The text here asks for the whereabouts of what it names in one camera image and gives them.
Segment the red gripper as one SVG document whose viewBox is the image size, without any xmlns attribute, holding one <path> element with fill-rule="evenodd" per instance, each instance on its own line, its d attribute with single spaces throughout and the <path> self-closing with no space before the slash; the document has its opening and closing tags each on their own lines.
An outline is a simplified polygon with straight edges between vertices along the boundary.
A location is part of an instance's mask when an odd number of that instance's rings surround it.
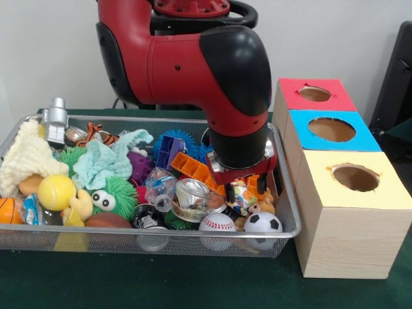
<svg viewBox="0 0 412 309">
<path fill-rule="evenodd" d="M 207 154 L 207 167 L 210 174 L 217 185 L 224 185 L 226 201 L 234 203 L 236 195 L 234 187 L 231 184 L 236 178 L 245 178 L 252 175 L 259 175 L 257 179 L 257 192 L 264 194 L 267 189 L 267 173 L 274 170 L 277 163 L 277 152 L 275 150 L 266 152 L 266 155 L 260 163 L 247 167 L 245 169 L 232 169 L 221 165 L 214 154 L 210 152 Z"/>
</svg>

